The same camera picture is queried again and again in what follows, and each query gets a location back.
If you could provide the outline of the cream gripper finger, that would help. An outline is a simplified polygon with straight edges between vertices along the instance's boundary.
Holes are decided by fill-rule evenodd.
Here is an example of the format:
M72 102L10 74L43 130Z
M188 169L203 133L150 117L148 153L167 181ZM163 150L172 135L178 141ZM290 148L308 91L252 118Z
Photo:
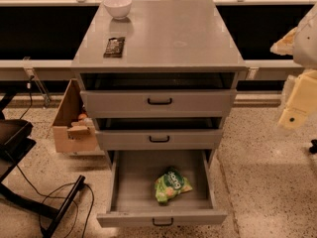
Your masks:
M296 30L297 28L293 28L292 30L290 30L284 37L282 37L271 46L270 51L273 54L280 56L292 56Z
M286 101L277 124L285 130L295 130L317 111L317 70L307 69L291 77L284 91Z

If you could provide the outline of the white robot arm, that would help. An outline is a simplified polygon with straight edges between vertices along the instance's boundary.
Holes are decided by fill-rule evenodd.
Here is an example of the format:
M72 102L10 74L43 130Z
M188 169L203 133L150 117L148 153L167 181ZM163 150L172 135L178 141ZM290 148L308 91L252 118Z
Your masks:
M294 130L317 111L317 4L282 39L274 43L274 54L293 56L305 70L294 79L278 120L278 126Z

